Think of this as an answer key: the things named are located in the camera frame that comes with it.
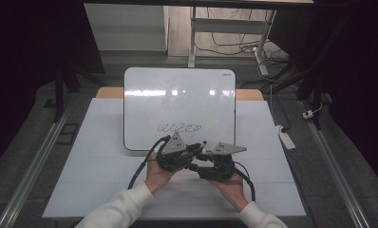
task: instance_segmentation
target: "gray floor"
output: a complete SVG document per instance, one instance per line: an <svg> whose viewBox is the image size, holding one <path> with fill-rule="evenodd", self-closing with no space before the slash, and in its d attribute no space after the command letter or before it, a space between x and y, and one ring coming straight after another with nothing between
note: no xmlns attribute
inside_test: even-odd
<svg viewBox="0 0 378 228"><path fill-rule="evenodd" d="M106 74L98 77L110 86L123 86L123 73L129 67L186 67L187 59L167 58L164 56L132 55L103 53ZM230 68L236 74L236 86L259 80L254 59L197 59L197 67ZM275 74L283 66L269 66ZM74 96L76 103L72 107L66 124L81 124L90 100L95 97L98 86L79 76L82 90L79 93L67 93ZM249 84L245 88L260 88L261 84ZM282 218L289 227L313 227L312 218L318 227L355 227L349 211L340 196L322 155L308 128L302 119L302 109L296 100L295 87L289 87L272 97L269 89L264 94L271 105L274 119L283 125L291 125L289 135L296 145L295 150L286 151L293 174L299 181L299 192L304 199L309 217ZM0 160L0 216L11 198L17 184L22 179L30 161L47 134L54 117L53 108L44 108L47 99L54 98L54 83L42 86L37 92L34 108L24 122L17 136ZM333 122L328 113L328 104L324 103L321 111L322 132L330 144L331 150L340 163L352 190L361 203L371 227L378 227L378 178L374 175L362 155L347 136ZM72 140L70 135L61 135L51 150L47 162L36 181L28 200L15 221L14 227L70 227L75 221L54 221L41 218L56 181L62 172ZM139 221L135 227L244 227L239 221L191 221L191 222L149 222Z"/></svg>

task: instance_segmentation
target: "white sleeve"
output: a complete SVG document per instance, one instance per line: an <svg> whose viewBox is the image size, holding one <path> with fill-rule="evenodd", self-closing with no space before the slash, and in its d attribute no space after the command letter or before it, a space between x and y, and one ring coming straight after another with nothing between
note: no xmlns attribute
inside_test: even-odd
<svg viewBox="0 0 378 228"><path fill-rule="evenodd" d="M128 227L142 215L142 208L153 199L154 196L142 181L130 190L119 192L110 202L98 207L83 218L76 227Z"/></svg>
<svg viewBox="0 0 378 228"><path fill-rule="evenodd" d="M249 228L286 228L280 219L271 214L266 214L257 208L256 204L249 202L239 213L239 218Z"/></svg>

